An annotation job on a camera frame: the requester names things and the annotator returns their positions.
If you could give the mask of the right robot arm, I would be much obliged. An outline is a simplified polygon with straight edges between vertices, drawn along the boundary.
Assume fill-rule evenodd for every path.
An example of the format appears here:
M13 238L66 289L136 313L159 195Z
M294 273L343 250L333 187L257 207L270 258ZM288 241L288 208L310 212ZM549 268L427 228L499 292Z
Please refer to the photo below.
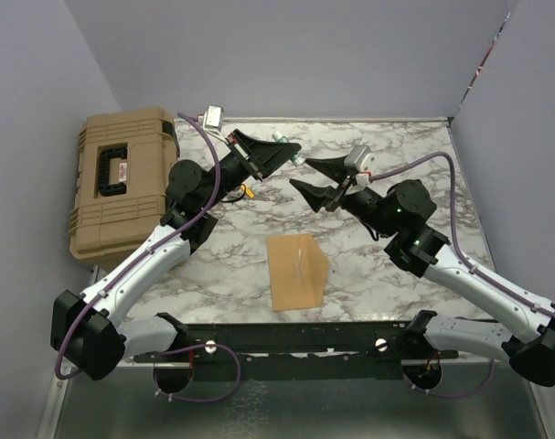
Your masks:
M421 311L404 336L416 358L430 352L462 351L506 362L520 377L543 387L555 384L555 302L533 294L465 255L453 231L445 236L428 225L437 209L419 179L405 179L383 196L369 188L373 156L309 159L307 164L336 181L316 187L292 179L311 209L342 209L380 238L401 270L443 286L493 317L481 322Z

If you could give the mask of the brown paper envelope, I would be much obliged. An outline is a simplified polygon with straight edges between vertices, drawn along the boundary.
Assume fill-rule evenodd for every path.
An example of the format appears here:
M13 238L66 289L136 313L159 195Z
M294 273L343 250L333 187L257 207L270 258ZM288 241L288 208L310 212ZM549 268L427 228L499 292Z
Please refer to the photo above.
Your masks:
M296 269L299 247L303 248L301 276ZM329 265L311 234L271 236L267 252L273 311L322 305Z

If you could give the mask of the green white glue stick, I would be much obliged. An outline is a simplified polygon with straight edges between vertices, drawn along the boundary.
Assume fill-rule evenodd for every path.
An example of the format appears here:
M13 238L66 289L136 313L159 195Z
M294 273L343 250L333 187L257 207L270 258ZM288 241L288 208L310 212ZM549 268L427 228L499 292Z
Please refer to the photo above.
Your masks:
M293 165L295 166L300 166L304 163L304 159L302 157L300 157L299 155L294 155L291 157L290 161L292 162Z

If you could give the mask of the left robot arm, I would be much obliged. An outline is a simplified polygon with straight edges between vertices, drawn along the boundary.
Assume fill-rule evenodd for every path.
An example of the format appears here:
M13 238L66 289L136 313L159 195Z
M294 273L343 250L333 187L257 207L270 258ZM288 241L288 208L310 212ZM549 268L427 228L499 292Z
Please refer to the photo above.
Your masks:
M58 359L101 380L126 358L157 352L180 359L187 340L173 317L157 315L131 323L134 304L171 268L188 259L217 224L210 210L249 177L270 177L293 156L298 143L261 141L233 130L229 153L215 156L209 170L193 160L177 161L168 175L167 209L145 241L98 283L75 294L61 293L53 304L50 345Z

